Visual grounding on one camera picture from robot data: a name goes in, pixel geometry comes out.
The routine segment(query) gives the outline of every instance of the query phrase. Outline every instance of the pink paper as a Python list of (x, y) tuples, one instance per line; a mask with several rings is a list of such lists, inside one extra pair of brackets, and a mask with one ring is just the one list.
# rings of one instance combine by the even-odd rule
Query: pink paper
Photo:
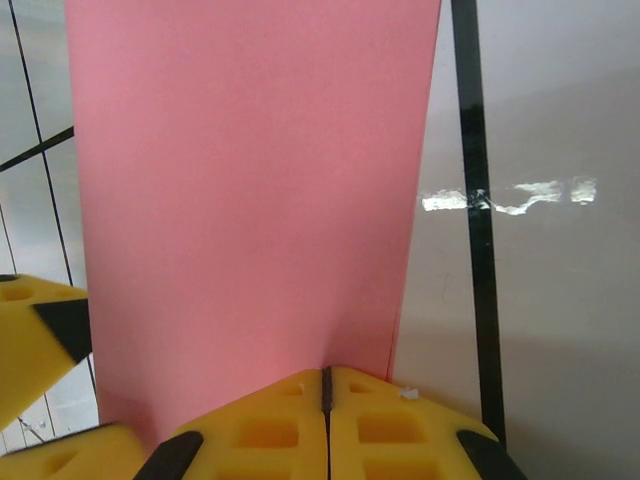
[(102, 421), (385, 377), (439, 0), (67, 0)]

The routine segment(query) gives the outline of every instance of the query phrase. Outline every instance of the black strip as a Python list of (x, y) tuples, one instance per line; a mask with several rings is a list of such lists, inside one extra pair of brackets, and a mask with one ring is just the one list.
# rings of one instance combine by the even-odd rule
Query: black strip
[(32, 147), (29, 150), (22, 152), (20, 155), (13, 157), (11, 160), (7, 160), (2, 165), (0, 165), (0, 173), (4, 172), (5, 170), (9, 170), (11, 167), (15, 167), (16, 165), (21, 164), (25, 160), (29, 160), (31, 157), (40, 155), (41, 153), (46, 152), (56, 145), (60, 145), (62, 142), (69, 140), (71, 137), (73, 137), (73, 127), (69, 127), (66, 130), (61, 131), (57, 135), (48, 138), (35, 147)]
[(89, 302), (86, 298), (31, 305), (60, 345), (80, 363), (91, 353)]
[(500, 329), (476, 0), (452, 0), (460, 127), (467, 189), (482, 421), (506, 442)]
[(527, 480), (498, 442), (471, 430), (460, 430), (457, 436), (482, 480)]
[[(11, 10), (11, 20), (13, 21), (13, 29), (16, 34), (16, 41), (18, 42), (18, 50), (20, 51), (20, 59), (22, 60), (22, 70), (24, 71), (24, 79), (27, 82), (27, 91), (29, 92), (29, 102), (31, 103), (31, 113), (33, 114), (33, 122), (36, 126), (36, 133), (38, 135), (38, 142), (42, 142), (42, 133), (40, 132), (40, 123), (38, 122), (38, 114), (36, 112), (36, 102), (33, 99), (33, 89), (31, 88), (31, 80), (29, 79), (29, 71), (27, 69), (27, 60), (24, 57), (24, 49), (22, 48), (22, 39), (20, 38), (20, 30), (18, 29), (18, 20), (16, 19), (16, 12), (13, 8), (13, 0), (9, 0), (9, 10)], [(71, 268), (69, 266), (69, 257), (67, 256), (67, 248), (64, 244), (64, 236), (62, 235), (62, 227), (60, 226), (60, 216), (58, 215), (58, 206), (56, 205), (56, 196), (53, 192), (53, 184), (51, 182), (51, 173), (49, 172), (49, 162), (47, 161), (46, 152), (42, 152), (42, 162), (44, 164), (44, 171), (47, 175), (47, 183), (49, 185), (49, 195), (51, 196), (51, 205), (53, 206), (53, 216), (56, 219), (56, 227), (58, 228), (58, 238), (60, 239), (60, 246), (62, 247), (62, 256), (64, 257), (64, 265), (67, 270), (67, 277), (69, 284), (73, 285), (71, 278)]]
[(327, 436), (327, 480), (331, 480), (331, 409), (333, 408), (333, 377), (331, 367), (322, 369), (322, 413)]
[(133, 480), (182, 480), (204, 442), (200, 432), (185, 432), (158, 445)]

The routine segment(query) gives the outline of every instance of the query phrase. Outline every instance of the square hole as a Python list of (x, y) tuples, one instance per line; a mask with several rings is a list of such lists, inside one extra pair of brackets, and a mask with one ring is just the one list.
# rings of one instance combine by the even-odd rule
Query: square hole
[(433, 463), (415, 460), (367, 460), (364, 464), (366, 480), (440, 480)]
[(216, 480), (290, 480), (287, 470), (221, 470)]
[(67, 464), (73, 460), (73, 458), (78, 454), (77, 451), (69, 451), (64, 453), (59, 453), (57, 455), (52, 456), (47, 460), (44, 467), (44, 476), (45, 478), (51, 477), (62, 470)]
[(27, 286), (16, 286), (16, 285), (7, 285), (0, 289), (2, 292), (2, 298), (8, 302), (13, 302), (16, 300), (26, 300), (27, 298), (33, 297), (35, 294), (34, 290), (31, 287)]
[(235, 443), (241, 448), (293, 448), (298, 446), (298, 424), (291, 418), (252, 418), (240, 427)]
[(416, 419), (405, 412), (370, 412), (358, 418), (360, 443), (422, 443)]
[(351, 382), (349, 384), (349, 391), (351, 393), (373, 393), (373, 390), (371, 390), (369, 387), (357, 382)]
[(289, 385), (281, 391), (280, 395), (283, 397), (299, 397), (304, 393), (303, 388), (304, 385), (302, 383), (299, 383), (298, 385)]

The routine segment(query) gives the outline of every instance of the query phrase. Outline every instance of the black foam edge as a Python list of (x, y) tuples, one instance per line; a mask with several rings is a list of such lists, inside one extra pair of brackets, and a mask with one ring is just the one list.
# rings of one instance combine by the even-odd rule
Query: black foam edge
[(322, 413), (327, 436), (327, 479), (331, 480), (331, 409), (333, 408), (333, 375), (331, 367), (322, 369)]
[(30, 446), (28, 446), (26, 448), (21, 448), (20, 450), (14, 450), (12, 452), (7, 452), (7, 455), (17, 455), (19, 453), (30, 452), (32, 450), (35, 450), (36, 448), (42, 448), (42, 447), (46, 447), (48, 445), (51, 445), (52, 443), (64, 442), (65, 440), (69, 440), (70, 438), (77, 437), (79, 435), (84, 435), (86, 433), (91, 433), (91, 432), (93, 432), (95, 430), (100, 430), (100, 429), (108, 428), (108, 427), (115, 427), (115, 426), (119, 426), (119, 425), (121, 425), (121, 424), (117, 423), (117, 422), (104, 423), (102, 425), (97, 425), (95, 427), (87, 428), (85, 430), (80, 430), (79, 432), (70, 433), (69, 435), (64, 435), (62, 437), (52, 438), (51, 440), (47, 440), (46, 442), (36, 443), (35, 445), (30, 445)]
[(37, 303), (31, 307), (75, 363), (80, 363), (92, 352), (86, 298)]
[(195, 430), (162, 442), (133, 480), (181, 480), (203, 443), (204, 437)]
[(471, 430), (456, 436), (482, 480), (527, 480), (499, 442)]
[(14, 275), (13, 273), (0, 273), (0, 283), (4, 282), (13, 282), (20, 278), (19, 275)]

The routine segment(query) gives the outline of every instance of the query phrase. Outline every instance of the yellow foam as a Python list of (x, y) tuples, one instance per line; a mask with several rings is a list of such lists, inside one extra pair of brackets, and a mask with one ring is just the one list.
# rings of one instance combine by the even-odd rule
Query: yellow foam
[(107, 425), (0, 457), (0, 479), (131, 480), (143, 462), (131, 429)]
[(480, 422), (349, 368), (333, 369), (332, 480), (481, 480), (456, 438)]
[(181, 427), (204, 437), (184, 480), (326, 480), (320, 378), (298, 373)]
[(0, 282), (0, 430), (75, 365), (32, 306), (86, 297), (27, 275)]

